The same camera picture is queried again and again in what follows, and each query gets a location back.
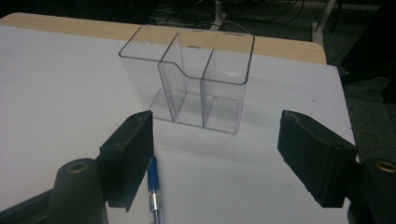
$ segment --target clamp jaw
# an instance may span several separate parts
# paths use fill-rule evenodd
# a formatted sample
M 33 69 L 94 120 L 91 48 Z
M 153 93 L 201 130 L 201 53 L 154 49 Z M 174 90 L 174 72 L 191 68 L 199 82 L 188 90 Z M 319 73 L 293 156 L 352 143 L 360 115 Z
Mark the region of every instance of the clamp jaw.
M 0 213 L 0 223 L 107 223 L 105 203 L 131 208 L 154 154 L 152 112 L 132 115 L 93 159 L 70 161 L 55 186 Z
M 277 148 L 321 207 L 342 207 L 348 198 L 349 223 L 396 223 L 396 164 L 368 158 L 314 119 L 284 110 Z

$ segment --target transparent plastic container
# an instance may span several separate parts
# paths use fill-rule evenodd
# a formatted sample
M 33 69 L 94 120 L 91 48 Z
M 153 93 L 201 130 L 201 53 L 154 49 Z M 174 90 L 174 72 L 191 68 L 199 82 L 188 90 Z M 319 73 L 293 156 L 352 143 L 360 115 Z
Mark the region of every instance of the transparent plastic container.
M 142 26 L 120 58 L 156 119 L 237 133 L 254 36 Z

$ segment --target metal ring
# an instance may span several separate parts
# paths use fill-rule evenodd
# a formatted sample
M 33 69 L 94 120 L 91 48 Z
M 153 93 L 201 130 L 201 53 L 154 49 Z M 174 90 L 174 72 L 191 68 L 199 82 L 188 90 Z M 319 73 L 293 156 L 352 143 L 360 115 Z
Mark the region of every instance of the metal ring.
M 86 162 L 80 161 L 67 167 L 67 172 L 75 174 L 84 171 L 87 168 L 88 168 L 88 164 Z
M 396 173 L 396 166 L 393 163 L 387 161 L 376 161 L 376 167 L 386 172 Z

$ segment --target gray carpet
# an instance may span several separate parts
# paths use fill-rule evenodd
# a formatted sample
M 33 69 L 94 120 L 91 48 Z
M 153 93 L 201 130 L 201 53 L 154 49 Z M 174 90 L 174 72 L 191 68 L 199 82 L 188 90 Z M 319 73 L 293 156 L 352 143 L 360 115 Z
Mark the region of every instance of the gray carpet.
M 160 5 L 153 13 L 154 19 L 161 25 L 181 26 L 177 23 L 190 24 L 187 27 L 204 27 L 209 29 L 213 18 L 213 5 L 202 1 L 185 7 L 183 15 L 172 16 L 176 12 L 172 5 Z M 242 4 L 225 4 L 226 21 L 221 30 L 253 35 L 311 41 L 311 24 L 320 20 L 326 1 L 246 1 Z M 332 32 L 335 9 L 323 31 L 324 50 L 329 65 L 338 68 L 340 76 L 345 69 L 340 66 L 366 25 L 378 10 L 376 5 L 348 5 L 341 11 L 335 31 Z M 356 146 L 360 160 L 377 157 L 396 162 L 396 132 L 389 117 L 387 106 L 381 103 L 380 91 L 388 80 L 376 78 L 349 85 L 346 89 L 346 103 L 349 111 Z

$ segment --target white table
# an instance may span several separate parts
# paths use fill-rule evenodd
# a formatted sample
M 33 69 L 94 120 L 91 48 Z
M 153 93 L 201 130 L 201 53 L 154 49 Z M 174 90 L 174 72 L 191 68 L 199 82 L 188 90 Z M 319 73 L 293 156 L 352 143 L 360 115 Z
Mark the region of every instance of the white table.
M 0 26 L 0 210 L 52 188 L 68 161 L 95 158 L 142 108 L 118 51 L 124 40 Z M 283 109 L 307 114 L 354 142 L 334 67 L 254 55 L 239 133 L 154 120 L 164 223 L 347 223 L 322 209 L 282 161 Z M 130 213 L 149 223 L 147 183 Z

